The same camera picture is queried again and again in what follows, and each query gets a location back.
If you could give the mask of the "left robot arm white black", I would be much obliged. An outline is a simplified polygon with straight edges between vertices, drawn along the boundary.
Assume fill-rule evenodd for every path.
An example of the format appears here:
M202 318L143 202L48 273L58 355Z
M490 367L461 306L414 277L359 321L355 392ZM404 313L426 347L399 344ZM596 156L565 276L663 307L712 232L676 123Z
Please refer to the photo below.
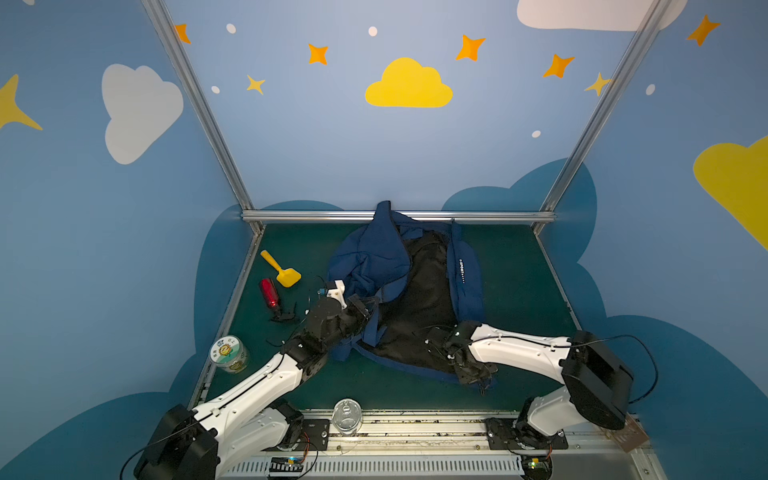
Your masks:
M285 394L312 378L337 345L362 333L375 307L373 297L319 300L261 369L206 403L170 408L123 466L136 479L218 479L258 451L293 445L303 417Z

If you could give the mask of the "navy blue jacket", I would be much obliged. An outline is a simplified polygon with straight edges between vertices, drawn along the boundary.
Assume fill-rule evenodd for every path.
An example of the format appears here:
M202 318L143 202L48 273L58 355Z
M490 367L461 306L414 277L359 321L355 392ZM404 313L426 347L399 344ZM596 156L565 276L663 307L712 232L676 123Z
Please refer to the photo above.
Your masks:
M459 225L415 220L382 201L333 253L327 278L342 280L346 296L376 300L363 334L336 346L334 359L356 351L388 368L462 384L425 343L434 327L485 321L480 264Z

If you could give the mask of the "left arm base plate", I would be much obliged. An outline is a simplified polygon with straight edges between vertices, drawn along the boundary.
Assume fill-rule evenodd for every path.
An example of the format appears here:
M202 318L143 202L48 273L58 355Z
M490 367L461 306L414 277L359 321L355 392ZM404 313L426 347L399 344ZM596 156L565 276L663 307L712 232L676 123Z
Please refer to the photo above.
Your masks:
M286 437L269 451L303 451L306 446L310 450L326 451L330 439L330 421L328 419L304 418L301 427L290 425Z

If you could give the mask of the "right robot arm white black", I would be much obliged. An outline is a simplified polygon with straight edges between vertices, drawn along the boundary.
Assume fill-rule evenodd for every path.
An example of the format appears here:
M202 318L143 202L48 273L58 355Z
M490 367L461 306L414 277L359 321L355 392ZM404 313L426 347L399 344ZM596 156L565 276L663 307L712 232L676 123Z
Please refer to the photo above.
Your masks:
M514 442L527 449L551 447L566 428L591 423L619 431L628 408L647 398L659 382L659 368L645 343L640 346L653 369L648 389L633 398L635 375L607 343L640 339L630 334L599 338L579 330L571 336L534 336L505 331L489 324L464 321L434 327L425 343L430 352L454 368L462 384L483 390L499 365L532 372L559 384L551 393L524 402L511 426Z

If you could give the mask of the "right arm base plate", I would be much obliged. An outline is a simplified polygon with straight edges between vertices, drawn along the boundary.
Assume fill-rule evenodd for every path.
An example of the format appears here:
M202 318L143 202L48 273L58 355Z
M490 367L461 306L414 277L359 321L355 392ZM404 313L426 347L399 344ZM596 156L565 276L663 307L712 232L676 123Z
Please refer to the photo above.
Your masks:
M486 438L491 450L566 450L569 445L565 434L559 431L546 436L525 421L513 418L491 417L484 420Z

